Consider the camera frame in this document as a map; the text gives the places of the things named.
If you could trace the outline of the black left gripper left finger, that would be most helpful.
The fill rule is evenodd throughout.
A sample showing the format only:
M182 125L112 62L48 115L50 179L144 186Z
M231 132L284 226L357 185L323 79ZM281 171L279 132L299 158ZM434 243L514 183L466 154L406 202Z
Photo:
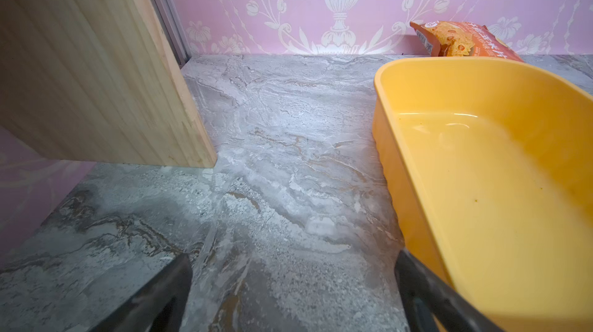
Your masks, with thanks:
M179 331L191 289L192 268L182 253L92 331Z

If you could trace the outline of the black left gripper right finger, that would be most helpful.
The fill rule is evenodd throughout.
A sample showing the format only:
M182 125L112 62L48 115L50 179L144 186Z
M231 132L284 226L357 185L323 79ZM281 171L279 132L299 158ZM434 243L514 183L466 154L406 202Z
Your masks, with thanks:
M395 278L411 331L500 331L407 249L399 252Z

